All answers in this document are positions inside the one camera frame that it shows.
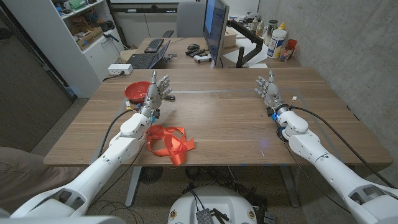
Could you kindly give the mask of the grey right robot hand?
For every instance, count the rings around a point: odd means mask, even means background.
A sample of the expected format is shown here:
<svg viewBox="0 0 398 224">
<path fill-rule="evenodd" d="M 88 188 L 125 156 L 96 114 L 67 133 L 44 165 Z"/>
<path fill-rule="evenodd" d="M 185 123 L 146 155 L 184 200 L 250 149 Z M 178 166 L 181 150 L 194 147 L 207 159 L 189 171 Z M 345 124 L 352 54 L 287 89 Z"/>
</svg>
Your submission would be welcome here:
<svg viewBox="0 0 398 224">
<path fill-rule="evenodd" d="M 279 93 L 277 85 L 274 83 L 273 71 L 269 71 L 269 78 L 258 76 L 256 80 L 258 87 L 255 92 L 264 100 L 267 115 L 279 117 L 282 113 L 288 111 L 288 104 L 285 104 Z"/>
</svg>

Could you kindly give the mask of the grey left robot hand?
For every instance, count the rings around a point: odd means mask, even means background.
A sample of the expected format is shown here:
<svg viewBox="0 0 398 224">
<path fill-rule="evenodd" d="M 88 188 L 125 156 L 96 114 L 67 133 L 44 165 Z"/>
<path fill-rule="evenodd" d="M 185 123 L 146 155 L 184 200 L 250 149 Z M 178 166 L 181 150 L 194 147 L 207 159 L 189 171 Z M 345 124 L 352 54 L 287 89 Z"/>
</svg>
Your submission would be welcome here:
<svg viewBox="0 0 398 224">
<path fill-rule="evenodd" d="M 162 100 L 172 91 L 167 89 L 170 86 L 169 75 L 157 80 L 157 71 L 154 70 L 151 76 L 151 84 L 149 85 L 144 99 L 144 103 L 140 108 L 140 114 L 152 119 L 153 114 L 162 104 Z"/>
</svg>

